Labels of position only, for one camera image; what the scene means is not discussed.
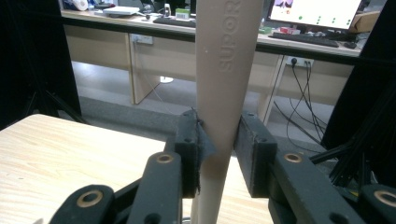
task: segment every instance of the wall socket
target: wall socket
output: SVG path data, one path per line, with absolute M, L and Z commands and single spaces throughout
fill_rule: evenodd
M 137 41 L 137 43 L 141 44 L 149 44 L 152 45 L 152 36 L 149 35 L 130 35 L 131 41 Z
M 295 66 L 306 67 L 305 62 L 310 62 L 311 63 L 311 67 L 314 65 L 314 60 L 313 59 L 299 58 L 299 57 L 293 57 L 293 56 L 288 56 L 288 59 L 286 60 L 286 64 L 292 65 L 291 60 L 293 58 L 297 59 L 297 63 L 296 63 Z

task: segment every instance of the monitor screen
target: monitor screen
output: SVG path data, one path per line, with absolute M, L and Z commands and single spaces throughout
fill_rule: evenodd
M 347 30 L 361 0 L 272 0 L 267 20 Z

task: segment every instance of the wooden table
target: wooden table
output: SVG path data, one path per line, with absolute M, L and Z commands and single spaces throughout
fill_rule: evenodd
M 33 115 L 0 132 L 0 223 L 48 223 L 64 200 L 90 184 L 115 191 L 143 174 L 164 142 Z M 231 158 L 218 223 L 272 223 L 265 199 L 251 199 Z M 188 217 L 191 200 L 183 200 Z

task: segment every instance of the keyboard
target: keyboard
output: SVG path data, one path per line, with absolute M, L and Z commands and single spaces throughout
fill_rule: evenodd
M 325 39 L 322 37 L 314 37 L 312 35 L 288 35 L 283 33 L 273 33 L 269 37 L 276 39 L 291 40 L 297 42 L 303 42 L 307 44 L 321 45 L 326 47 L 338 48 L 338 44 L 334 40 Z
M 196 26 L 195 21 L 178 21 L 178 20 L 172 20 L 169 18 L 157 18 L 153 22 L 159 23 L 159 24 L 165 24 L 165 25 L 184 26 L 184 27 L 190 27 L 190 28 L 195 28 L 195 26 Z

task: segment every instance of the office desk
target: office desk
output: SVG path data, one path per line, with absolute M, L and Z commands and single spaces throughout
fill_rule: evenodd
M 160 76 L 195 80 L 193 28 L 156 24 L 154 18 L 145 21 L 141 16 L 112 19 L 71 10 L 63 10 L 62 15 L 68 24 L 65 31 L 72 60 L 128 71 L 132 104 L 139 104 L 160 83 Z M 154 36 L 153 45 L 133 44 L 129 34 Z M 250 91 L 260 94 L 257 114 L 266 122 L 276 95 L 300 98 L 294 75 L 286 65 L 289 56 L 315 59 L 311 100 L 335 105 L 359 54 L 359 49 L 335 49 L 258 35 L 248 83 Z
M 76 189 L 115 191 L 143 174 L 164 142 L 73 121 L 33 115 L 0 132 L 0 223 L 48 223 Z M 188 216 L 191 200 L 183 200 Z M 219 223 L 272 223 L 267 201 L 251 199 L 235 158 Z

